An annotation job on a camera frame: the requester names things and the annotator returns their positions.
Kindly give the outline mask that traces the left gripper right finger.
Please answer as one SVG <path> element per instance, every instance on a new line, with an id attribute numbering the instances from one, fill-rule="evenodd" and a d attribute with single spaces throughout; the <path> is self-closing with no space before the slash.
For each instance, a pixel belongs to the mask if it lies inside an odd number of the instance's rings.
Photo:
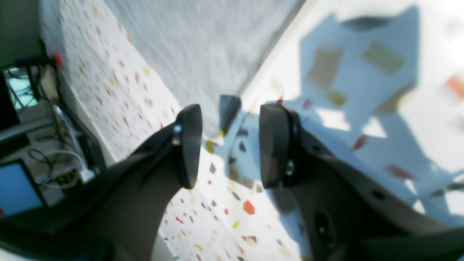
<path id="1" fill-rule="evenodd" d="M 413 210 L 338 159 L 281 104 L 260 107 L 260 172 L 300 212 L 315 261 L 456 261 L 463 227 Z"/>

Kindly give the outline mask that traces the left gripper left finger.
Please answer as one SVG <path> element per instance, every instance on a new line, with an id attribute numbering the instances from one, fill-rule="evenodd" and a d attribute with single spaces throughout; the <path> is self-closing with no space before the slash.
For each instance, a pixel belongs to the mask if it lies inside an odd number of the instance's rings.
<path id="1" fill-rule="evenodd" d="M 40 261 L 149 261 L 167 205 L 195 186 L 202 126 L 201 107 L 185 107 L 57 205 L 2 219 L 1 248 Z"/>

